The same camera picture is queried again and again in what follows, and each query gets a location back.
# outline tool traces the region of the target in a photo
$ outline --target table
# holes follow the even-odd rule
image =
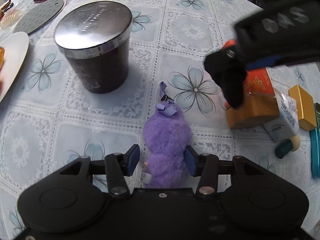
[[[23,12],[35,6],[32,0],[12,1],[18,2]],[[228,129],[221,91],[213,82],[204,84],[207,89],[202,94],[192,92],[191,100],[182,87],[170,85],[174,79],[188,79],[188,73],[191,77],[186,82],[196,81],[200,86],[209,80],[203,71],[204,56],[235,36],[234,21],[259,8],[247,0],[114,0],[128,6],[133,15],[130,71],[118,90],[98,95],[83,88],[53,40],[57,23],[91,1],[96,0],[67,0],[52,22],[30,35],[31,48],[23,69],[0,104],[0,238],[11,239],[23,229],[16,209],[19,194],[81,155],[98,160],[113,152],[124,153],[138,143],[141,163],[127,183],[130,189],[142,187],[142,163],[149,154],[143,142],[143,125],[154,112],[161,80],[168,84],[167,94],[176,96],[186,111],[193,148],[223,160],[243,155],[304,190],[310,208],[303,228],[316,236],[320,179],[311,176],[309,133],[300,129],[299,150],[279,160],[274,155],[276,144],[262,127]],[[1,30],[0,40],[10,35],[13,27]],[[36,61],[41,61],[46,71],[40,73]],[[268,69],[268,73],[280,91],[287,93],[300,84],[320,102],[316,64],[282,66]],[[206,98],[206,105],[193,102],[196,96]],[[197,181],[189,178],[185,186],[195,187]],[[105,178],[98,176],[93,183],[106,190],[104,182]],[[230,177],[220,175],[219,190],[229,186]]]

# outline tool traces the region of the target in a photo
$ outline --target purple ribbon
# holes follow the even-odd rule
[[[168,102],[169,105],[165,106],[163,104],[157,104],[156,109],[164,114],[166,117],[169,117],[177,112],[176,106],[174,104],[174,100],[167,96],[167,94],[164,92],[167,85],[162,81],[160,83],[160,98],[162,102]]]

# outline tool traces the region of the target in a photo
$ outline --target silver lid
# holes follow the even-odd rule
[[[67,57],[96,57],[129,38],[131,21],[131,11],[121,3],[88,3],[63,17],[54,32],[54,40]]]

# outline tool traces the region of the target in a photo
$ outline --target floral tablecloth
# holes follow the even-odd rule
[[[24,13],[35,6],[32,0],[12,1]],[[247,0],[114,0],[133,16],[129,75],[114,92],[92,94],[53,40],[57,23],[92,1],[97,0],[67,0],[52,22],[30,35],[23,68],[0,103],[0,238],[11,239],[24,228],[16,209],[19,194],[81,155],[99,160],[138,143],[141,162],[127,183],[131,189],[142,187],[142,163],[149,154],[143,125],[155,110],[160,81],[184,109],[198,153],[222,160],[243,155],[300,187],[310,201],[303,228],[317,236],[320,179],[311,176],[309,133],[300,130],[299,150],[277,159],[276,145],[262,127],[228,129],[220,88],[203,70],[204,56],[235,36],[233,22],[259,8]],[[0,40],[13,28],[0,30]],[[300,84],[320,102],[316,64],[282,66],[268,73],[280,91]],[[185,186],[195,187],[198,180],[190,178]],[[107,190],[104,176],[94,177],[93,183]],[[219,190],[229,186],[230,177],[220,175]]]

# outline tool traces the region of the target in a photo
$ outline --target gray oval mat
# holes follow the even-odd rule
[[[64,6],[64,0],[47,0],[28,11],[17,23],[14,33],[30,34],[57,15]]]

